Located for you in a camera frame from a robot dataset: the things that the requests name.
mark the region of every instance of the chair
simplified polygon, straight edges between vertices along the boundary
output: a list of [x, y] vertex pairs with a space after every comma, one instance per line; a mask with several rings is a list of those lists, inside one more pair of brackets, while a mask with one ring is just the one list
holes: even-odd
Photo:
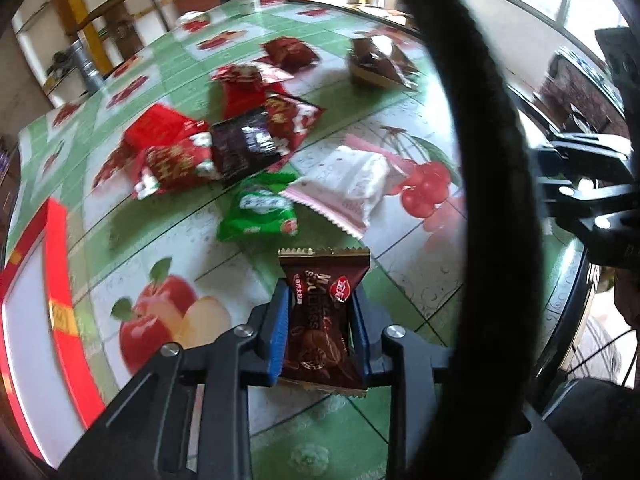
[[[109, 36], [120, 51], [122, 59], [129, 59], [141, 50], [144, 45], [142, 45], [142, 41], [136, 32], [134, 17], [129, 13], [127, 7], [124, 5], [125, 1], [126, 0], [107, 0], [92, 10], [89, 15], [82, 20], [82, 23], [79, 23], [76, 30], [74, 30], [71, 35], [76, 36], [78, 32], [89, 25], [89, 23], [102, 16], [106, 22], [106, 29]], [[166, 22], [164, 14], [162, 13], [161, 0], [152, 0], [152, 2], [154, 9], [160, 16], [160, 20], [162, 21], [165, 31], [168, 32], [170, 28]]]

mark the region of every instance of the window frame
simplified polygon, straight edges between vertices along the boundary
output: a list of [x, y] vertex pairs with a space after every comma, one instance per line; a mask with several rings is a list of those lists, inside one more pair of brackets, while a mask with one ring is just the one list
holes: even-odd
[[565, 25], [566, 20], [569, 15], [569, 4], [571, 0], [561, 0], [560, 7], [558, 9], [558, 13], [556, 14], [556, 18], [550, 18], [543, 12], [540, 12], [535, 7], [526, 4], [522, 0], [507, 0], [510, 4], [515, 5], [516, 7], [525, 10], [529, 14], [532, 14], [537, 19], [541, 20], [553, 30], [567, 38], [571, 43], [573, 43], [576, 47], [578, 47], [583, 53], [585, 53], [589, 59], [595, 63], [603, 72], [606, 73], [607, 64], [604, 60], [600, 59], [589, 47], [587, 47], [583, 42], [581, 42], [578, 38], [576, 38], [572, 33], [570, 33]]

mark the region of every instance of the screw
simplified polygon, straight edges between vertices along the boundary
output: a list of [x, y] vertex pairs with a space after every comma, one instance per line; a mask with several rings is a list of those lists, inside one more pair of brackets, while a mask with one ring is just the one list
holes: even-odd
[[389, 325], [385, 328], [385, 334], [393, 339], [400, 339], [406, 334], [406, 330], [400, 325]]
[[238, 337], [251, 337], [254, 334], [254, 327], [247, 324], [238, 325], [234, 328], [234, 334]]
[[164, 357], [173, 357], [180, 353], [180, 345], [178, 343], [166, 343], [162, 345], [160, 353]]

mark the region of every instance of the white and pink candy wrapper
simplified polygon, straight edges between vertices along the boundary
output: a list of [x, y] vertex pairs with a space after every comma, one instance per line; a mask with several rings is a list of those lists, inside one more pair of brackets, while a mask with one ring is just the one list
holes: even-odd
[[405, 179], [381, 153], [338, 146], [280, 194], [308, 206], [359, 240], [376, 204]]

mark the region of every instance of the black candy package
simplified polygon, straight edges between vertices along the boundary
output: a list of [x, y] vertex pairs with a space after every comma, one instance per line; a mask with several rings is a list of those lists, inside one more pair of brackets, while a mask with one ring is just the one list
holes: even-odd
[[282, 158], [267, 129], [268, 121], [267, 111], [259, 107], [211, 128], [213, 159], [224, 187], [232, 186]]

